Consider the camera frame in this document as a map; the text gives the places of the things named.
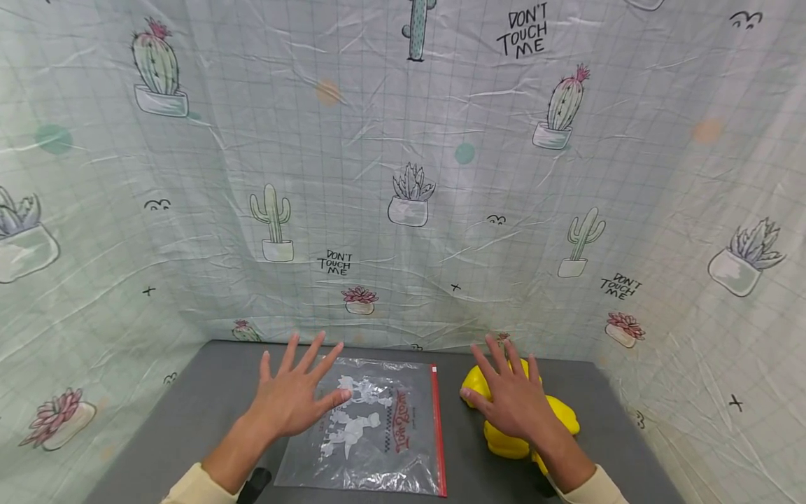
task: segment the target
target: forearm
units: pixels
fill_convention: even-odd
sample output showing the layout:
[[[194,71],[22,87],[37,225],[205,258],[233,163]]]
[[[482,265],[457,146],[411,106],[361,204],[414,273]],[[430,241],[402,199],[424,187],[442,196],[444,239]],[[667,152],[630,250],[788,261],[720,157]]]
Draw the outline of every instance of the forearm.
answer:
[[[556,417],[552,415],[548,422],[529,442],[542,458],[557,489],[567,494],[590,480],[596,466]]]
[[[255,439],[251,420],[246,416],[241,417],[222,442],[201,462],[201,467],[224,490],[233,495],[238,493],[275,437],[266,436],[266,443],[256,443]]]

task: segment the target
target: plastic bag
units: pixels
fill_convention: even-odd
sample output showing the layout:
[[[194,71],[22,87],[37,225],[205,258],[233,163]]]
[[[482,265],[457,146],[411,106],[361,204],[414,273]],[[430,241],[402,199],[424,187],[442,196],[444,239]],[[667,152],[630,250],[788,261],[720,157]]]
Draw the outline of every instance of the plastic bag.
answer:
[[[446,497],[434,364],[338,358],[317,388],[352,399],[289,440],[275,485]]]

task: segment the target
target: sleeve cuff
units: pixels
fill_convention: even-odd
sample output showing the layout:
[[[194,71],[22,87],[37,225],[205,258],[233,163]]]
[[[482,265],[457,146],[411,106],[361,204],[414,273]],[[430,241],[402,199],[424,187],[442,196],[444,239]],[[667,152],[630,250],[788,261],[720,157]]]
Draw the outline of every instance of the sleeve cuff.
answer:
[[[598,464],[591,479],[584,482],[578,489],[567,494],[557,490],[557,494],[568,504],[626,504],[621,491]]]
[[[235,504],[237,498],[221,488],[202,465],[196,463],[171,488],[163,504]]]

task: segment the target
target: yellow toy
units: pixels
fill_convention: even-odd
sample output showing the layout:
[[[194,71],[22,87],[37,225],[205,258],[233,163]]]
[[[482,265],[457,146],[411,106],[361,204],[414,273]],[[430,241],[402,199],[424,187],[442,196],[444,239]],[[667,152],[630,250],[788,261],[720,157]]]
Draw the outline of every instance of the yellow toy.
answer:
[[[529,376],[528,362],[526,362],[525,359],[521,359],[521,365],[523,365],[523,370],[526,373],[526,376]],[[470,370],[470,373],[467,374],[464,382],[462,382],[462,387],[468,387],[469,389],[475,390],[479,394],[483,395],[488,401],[492,399],[490,388],[487,385],[487,381],[484,379],[484,375],[481,374],[479,366],[474,366],[473,369]],[[568,405],[566,405],[564,402],[550,395],[547,395],[546,399],[548,399],[551,410],[554,411],[554,414],[557,415],[559,421],[563,423],[571,435],[577,435],[580,432],[580,423],[576,419],[576,413],[574,413],[574,410],[568,407]],[[465,402],[471,408],[474,407],[472,404],[470,404],[470,402]],[[493,452],[498,456],[503,456],[507,459],[523,459],[529,456],[531,452],[532,461],[537,463],[543,474],[548,474],[548,469],[546,468],[546,465],[543,464],[540,456],[537,454],[537,452],[531,451],[529,443],[523,439],[513,438],[505,435],[487,421],[484,421],[484,438],[487,440],[487,448],[490,450],[490,452]]]

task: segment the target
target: hand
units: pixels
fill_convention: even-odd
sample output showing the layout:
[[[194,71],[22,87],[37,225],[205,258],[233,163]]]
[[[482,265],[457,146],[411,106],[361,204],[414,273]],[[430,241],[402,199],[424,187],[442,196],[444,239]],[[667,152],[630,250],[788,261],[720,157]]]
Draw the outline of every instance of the hand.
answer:
[[[529,355],[529,377],[527,377],[512,341],[507,339],[504,342],[509,362],[512,363],[511,368],[507,365],[507,359],[496,340],[487,335],[486,341],[498,372],[478,346],[472,345],[471,350],[487,380],[492,393],[492,402],[472,389],[462,389],[460,393],[478,408],[496,429],[508,436],[525,439],[538,446],[556,431],[558,424],[562,426],[543,392],[538,362],[534,355]]]
[[[255,426],[267,444],[280,437],[302,433],[325,413],[347,402],[352,396],[350,390],[336,389],[316,400],[314,393],[318,383],[333,367],[336,357],[344,348],[344,344],[339,343],[322,362],[308,372],[324,340],[323,331],[314,339],[297,367],[293,367],[299,343],[299,335],[293,335],[274,378],[268,364],[269,354],[263,353],[255,400],[244,418]]]

